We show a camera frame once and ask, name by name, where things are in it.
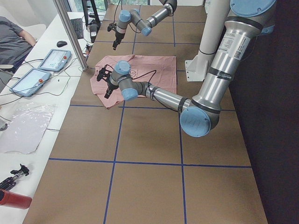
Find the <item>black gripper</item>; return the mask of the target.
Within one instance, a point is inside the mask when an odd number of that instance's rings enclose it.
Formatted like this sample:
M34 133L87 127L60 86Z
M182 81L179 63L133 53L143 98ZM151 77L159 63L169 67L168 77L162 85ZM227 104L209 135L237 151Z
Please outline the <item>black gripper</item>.
M104 98L109 99L109 97L111 96L112 92L114 90L118 89L118 85L117 84L113 84L110 80L107 81L107 91L104 95Z
M116 50L118 44L121 43L122 39L124 38L125 34L123 33L115 33L115 41L113 42L113 50Z

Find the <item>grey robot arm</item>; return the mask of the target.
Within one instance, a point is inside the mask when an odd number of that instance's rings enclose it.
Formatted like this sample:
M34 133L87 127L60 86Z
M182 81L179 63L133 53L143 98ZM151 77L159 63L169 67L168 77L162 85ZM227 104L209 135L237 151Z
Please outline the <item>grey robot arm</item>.
M221 101L250 41L273 31L276 6L274 0L211 1L198 54L185 62L186 80L200 84L193 97L180 96L150 81L134 81L131 66L124 60L108 74L104 97L117 89L126 101L147 97L178 112L186 134L195 138L207 135L219 122Z
M132 23L144 36L148 36L152 32L152 29L163 19L173 16L177 9L177 1L160 0L160 2L163 4L163 7L146 20L141 18L138 9L131 9L129 11L121 10L118 16L118 21L110 23L107 27L108 32L111 30L115 32L113 50L116 50L117 46L120 45L130 23Z

